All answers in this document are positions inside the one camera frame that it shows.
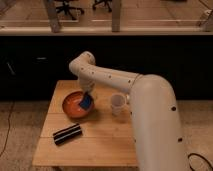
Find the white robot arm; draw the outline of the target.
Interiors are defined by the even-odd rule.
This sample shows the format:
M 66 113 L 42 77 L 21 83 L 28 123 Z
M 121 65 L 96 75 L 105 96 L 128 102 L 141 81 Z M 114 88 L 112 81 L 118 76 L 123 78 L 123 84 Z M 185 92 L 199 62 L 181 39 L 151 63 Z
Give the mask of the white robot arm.
M 102 83 L 129 96 L 140 171 L 190 171 L 175 93 L 165 78 L 98 67 L 88 51 L 71 60 L 69 70 L 86 92 Z

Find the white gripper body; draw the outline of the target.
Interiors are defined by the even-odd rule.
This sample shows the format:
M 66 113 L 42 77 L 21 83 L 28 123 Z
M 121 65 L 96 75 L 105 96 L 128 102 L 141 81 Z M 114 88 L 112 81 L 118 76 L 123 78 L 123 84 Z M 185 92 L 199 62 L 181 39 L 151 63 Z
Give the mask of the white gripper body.
M 91 94 L 93 92 L 94 87 L 95 87 L 95 82 L 93 80 L 79 77 L 78 83 L 84 93 Z

